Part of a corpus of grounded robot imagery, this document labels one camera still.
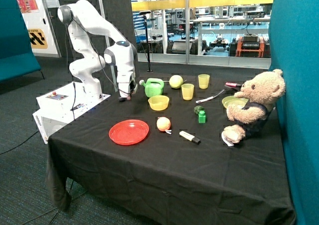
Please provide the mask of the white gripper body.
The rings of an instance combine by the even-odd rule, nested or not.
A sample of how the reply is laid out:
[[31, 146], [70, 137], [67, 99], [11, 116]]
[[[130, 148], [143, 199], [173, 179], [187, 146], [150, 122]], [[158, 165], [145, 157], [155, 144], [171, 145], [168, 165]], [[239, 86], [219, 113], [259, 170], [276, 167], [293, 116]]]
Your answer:
[[117, 83], [121, 98], [130, 98], [138, 88], [134, 74], [118, 74]]

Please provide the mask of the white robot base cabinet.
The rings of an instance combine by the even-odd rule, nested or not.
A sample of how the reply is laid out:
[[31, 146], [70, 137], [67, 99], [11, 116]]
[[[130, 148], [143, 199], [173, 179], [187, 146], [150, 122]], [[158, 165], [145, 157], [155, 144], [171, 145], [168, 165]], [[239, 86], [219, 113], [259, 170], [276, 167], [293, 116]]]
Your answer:
[[[99, 95], [97, 99], [87, 97], [81, 82], [71, 82], [37, 97], [39, 110], [33, 113], [33, 118], [44, 143], [48, 143], [52, 134], [109, 97], [109, 94]], [[78, 104], [84, 106], [70, 110]]]

